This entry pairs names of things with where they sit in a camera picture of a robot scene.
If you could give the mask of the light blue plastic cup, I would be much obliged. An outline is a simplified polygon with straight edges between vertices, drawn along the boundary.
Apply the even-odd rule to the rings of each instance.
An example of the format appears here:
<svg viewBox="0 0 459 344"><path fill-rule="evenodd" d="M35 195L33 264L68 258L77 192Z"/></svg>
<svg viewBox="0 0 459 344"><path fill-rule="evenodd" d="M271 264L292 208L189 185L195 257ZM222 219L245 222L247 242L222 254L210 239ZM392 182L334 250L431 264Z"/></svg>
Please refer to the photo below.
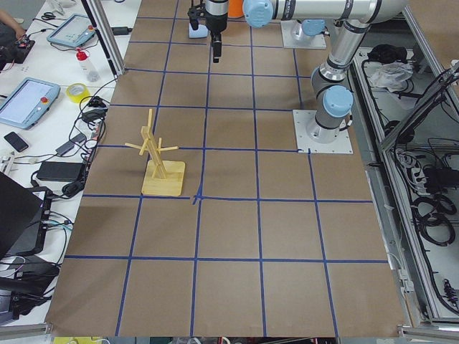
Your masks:
<svg viewBox="0 0 459 344"><path fill-rule="evenodd" d="M190 39L204 39L208 36L208 28L203 24L199 24L197 29L194 29L191 24L189 24L189 38Z"/></svg>

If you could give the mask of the wooden cup tree stand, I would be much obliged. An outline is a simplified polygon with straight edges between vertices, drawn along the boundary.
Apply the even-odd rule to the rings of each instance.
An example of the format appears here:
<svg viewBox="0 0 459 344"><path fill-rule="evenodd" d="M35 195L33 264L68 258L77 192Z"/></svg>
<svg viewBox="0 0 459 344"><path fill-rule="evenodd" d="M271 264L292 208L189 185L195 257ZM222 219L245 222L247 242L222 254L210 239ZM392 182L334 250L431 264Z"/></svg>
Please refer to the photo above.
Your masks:
<svg viewBox="0 0 459 344"><path fill-rule="evenodd" d="M137 149L140 156L147 152L150 157L141 193L147 196L180 196L186 164L183 161L167 161L161 157L162 152L175 151L179 147L163 147L162 138L154 138L152 123L153 110L150 109L147 124L141 127L142 144L125 143L125 146Z"/></svg>

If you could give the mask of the orange can with silver lid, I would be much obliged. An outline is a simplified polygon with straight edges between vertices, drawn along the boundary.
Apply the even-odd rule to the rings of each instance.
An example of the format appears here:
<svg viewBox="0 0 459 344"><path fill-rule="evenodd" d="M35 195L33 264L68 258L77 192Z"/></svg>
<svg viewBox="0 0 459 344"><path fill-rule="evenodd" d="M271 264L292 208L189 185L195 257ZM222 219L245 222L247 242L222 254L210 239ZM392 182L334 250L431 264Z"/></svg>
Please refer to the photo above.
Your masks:
<svg viewBox="0 0 459 344"><path fill-rule="evenodd" d="M232 19L239 19L244 16L243 13L243 0L229 0L228 4L228 17Z"/></svg>

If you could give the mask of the right side black adapter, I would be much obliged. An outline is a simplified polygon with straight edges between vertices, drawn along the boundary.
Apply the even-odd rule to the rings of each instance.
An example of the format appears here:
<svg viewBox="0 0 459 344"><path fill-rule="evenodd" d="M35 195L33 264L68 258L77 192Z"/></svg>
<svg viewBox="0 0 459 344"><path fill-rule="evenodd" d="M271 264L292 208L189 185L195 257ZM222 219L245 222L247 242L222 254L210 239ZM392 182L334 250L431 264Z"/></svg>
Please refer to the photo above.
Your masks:
<svg viewBox="0 0 459 344"><path fill-rule="evenodd" d="M130 27L112 27L111 30L114 36L129 35L133 31Z"/></svg>

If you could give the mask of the red capped squeeze bottle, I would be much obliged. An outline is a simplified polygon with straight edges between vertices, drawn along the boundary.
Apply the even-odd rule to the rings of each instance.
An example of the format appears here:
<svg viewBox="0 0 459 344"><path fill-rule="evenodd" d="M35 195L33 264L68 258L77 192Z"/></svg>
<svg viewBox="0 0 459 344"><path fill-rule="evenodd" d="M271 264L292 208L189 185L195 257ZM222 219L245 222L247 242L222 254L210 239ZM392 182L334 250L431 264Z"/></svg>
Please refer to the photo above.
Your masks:
<svg viewBox="0 0 459 344"><path fill-rule="evenodd" d="M89 82L96 82L100 79L98 71L84 50L77 48L76 59Z"/></svg>

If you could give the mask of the far teach pendant tablet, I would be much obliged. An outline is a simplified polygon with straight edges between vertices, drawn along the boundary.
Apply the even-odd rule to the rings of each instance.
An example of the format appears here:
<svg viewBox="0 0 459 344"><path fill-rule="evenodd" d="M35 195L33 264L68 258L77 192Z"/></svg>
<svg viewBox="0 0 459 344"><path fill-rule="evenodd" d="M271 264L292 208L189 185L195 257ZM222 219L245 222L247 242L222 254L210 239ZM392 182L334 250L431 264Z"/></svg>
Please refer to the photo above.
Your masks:
<svg viewBox="0 0 459 344"><path fill-rule="evenodd" d="M94 36L95 29L90 19L82 14L73 14L47 37L47 41L63 47L77 48Z"/></svg>

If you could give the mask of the teach pendant tablet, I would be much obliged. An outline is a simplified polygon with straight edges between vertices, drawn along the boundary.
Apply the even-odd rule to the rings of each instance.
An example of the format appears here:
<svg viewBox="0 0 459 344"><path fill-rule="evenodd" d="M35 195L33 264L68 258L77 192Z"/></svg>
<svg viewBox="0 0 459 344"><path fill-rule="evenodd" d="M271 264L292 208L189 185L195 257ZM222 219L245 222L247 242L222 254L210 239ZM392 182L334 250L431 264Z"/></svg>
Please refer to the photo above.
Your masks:
<svg viewBox="0 0 459 344"><path fill-rule="evenodd" d="M1 105L1 123L29 129L49 110L60 90L58 84L25 78Z"/></svg>
<svg viewBox="0 0 459 344"><path fill-rule="evenodd" d="M77 48L94 36L95 29L90 19L82 14L73 14L47 37L47 41L63 47Z"/></svg>

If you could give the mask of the yellow tape roll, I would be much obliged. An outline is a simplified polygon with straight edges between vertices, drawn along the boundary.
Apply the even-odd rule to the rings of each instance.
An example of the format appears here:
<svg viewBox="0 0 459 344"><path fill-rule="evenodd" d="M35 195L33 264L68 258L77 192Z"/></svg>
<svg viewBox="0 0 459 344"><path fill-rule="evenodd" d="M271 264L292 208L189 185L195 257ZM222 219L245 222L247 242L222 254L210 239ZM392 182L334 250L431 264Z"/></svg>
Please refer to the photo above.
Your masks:
<svg viewBox="0 0 459 344"><path fill-rule="evenodd" d="M66 95L73 103L80 103L81 101L88 100L90 91L83 83L74 83L67 87Z"/></svg>

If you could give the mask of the black scissors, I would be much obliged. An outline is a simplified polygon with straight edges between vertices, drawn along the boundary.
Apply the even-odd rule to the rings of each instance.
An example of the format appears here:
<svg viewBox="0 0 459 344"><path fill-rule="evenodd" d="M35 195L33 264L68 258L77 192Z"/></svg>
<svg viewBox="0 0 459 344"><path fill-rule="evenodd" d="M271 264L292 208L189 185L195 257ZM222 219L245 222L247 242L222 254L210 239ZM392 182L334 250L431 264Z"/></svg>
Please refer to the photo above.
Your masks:
<svg viewBox="0 0 459 344"><path fill-rule="evenodd" d="M53 12L51 11L46 11L41 15L41 19L45 21L51 21L51 20L61 20L60 17L57 17Z"/></svg>

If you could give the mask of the crumpled white cloth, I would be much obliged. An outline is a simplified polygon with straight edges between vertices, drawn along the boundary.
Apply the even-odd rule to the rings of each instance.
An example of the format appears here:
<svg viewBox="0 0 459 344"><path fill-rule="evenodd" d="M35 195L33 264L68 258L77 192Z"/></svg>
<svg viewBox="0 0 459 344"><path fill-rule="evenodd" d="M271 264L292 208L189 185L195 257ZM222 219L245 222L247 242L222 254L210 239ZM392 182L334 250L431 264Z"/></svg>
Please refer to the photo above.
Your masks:
<svg viewBox="0 0 459 344"><path fill-rule="evenodd" d="M402 62L383 64L369 77L369 84L371 87L386 88L390 92L403 91L412 75L413 67L410 64Z"/></svg>

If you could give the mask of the small black adapter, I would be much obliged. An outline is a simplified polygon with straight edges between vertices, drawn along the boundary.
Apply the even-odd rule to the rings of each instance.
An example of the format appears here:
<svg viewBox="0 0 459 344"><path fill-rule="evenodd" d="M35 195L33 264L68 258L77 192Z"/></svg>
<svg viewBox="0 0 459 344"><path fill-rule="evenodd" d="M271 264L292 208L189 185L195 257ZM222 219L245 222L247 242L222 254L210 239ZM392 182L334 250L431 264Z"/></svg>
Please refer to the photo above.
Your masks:
<svg viewBox="0 0 459 344"><path fill-rule="evenodd" d="M85 140L86 136L84 133L77 134L56 149L57 156L63 157L67 152L71 151L75 147L76 143L83 143Z"/></svg>

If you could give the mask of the black power adapter brick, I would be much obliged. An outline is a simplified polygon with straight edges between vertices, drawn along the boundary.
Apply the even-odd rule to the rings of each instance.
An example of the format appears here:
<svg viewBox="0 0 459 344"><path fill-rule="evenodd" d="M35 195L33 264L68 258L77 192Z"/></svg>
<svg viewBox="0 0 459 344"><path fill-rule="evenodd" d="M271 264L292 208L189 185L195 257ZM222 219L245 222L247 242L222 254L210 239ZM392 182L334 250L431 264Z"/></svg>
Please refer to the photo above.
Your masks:
<svg viewBox="0 0 459 344"><path fill-rule="evenodd" d="M82 163L45 161L39 167L37 178L40 181L73 182L81 177L83 170Z"/></svg>

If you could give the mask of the black smartphone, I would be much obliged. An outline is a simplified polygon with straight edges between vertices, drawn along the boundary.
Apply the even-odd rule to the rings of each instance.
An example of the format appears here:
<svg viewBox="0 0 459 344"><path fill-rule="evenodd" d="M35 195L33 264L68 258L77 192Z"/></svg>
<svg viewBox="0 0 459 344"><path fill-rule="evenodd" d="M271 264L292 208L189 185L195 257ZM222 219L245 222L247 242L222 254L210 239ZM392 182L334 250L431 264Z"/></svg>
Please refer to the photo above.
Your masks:
<svg viewBox="0 0 459 344"><path fill-rule="evenodd" d="M10 132L4 136L4 140L17 152L23 152L29 145L17 133Z"/></svg>

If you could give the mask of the black laptop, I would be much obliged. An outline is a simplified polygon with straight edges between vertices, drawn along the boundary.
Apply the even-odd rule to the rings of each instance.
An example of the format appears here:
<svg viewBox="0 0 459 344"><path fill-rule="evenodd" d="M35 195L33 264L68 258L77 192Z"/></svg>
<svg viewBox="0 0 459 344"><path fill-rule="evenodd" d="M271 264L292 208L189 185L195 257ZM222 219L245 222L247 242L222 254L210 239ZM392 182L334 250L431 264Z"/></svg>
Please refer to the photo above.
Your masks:
<svg viewBox="0 0 459 344"><path fill-rule="evenodd" d="M43 250L51 194L45 186L25 188L1 174L1 258Z"/></svg>

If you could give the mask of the aluminium frame post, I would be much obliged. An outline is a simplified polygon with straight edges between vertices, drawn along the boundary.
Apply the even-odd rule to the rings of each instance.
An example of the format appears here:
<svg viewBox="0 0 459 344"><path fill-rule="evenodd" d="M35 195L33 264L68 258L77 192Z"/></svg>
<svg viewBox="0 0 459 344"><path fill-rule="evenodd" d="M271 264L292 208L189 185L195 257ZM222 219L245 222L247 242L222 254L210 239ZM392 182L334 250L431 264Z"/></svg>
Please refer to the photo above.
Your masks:
<svg viewBox="0 0 459 344"><path fill-rule="evenodd" d="M96 31L110 70L114 78L117 78L125 72L125 65L102 2L82 0L81 3Z"/></svg>

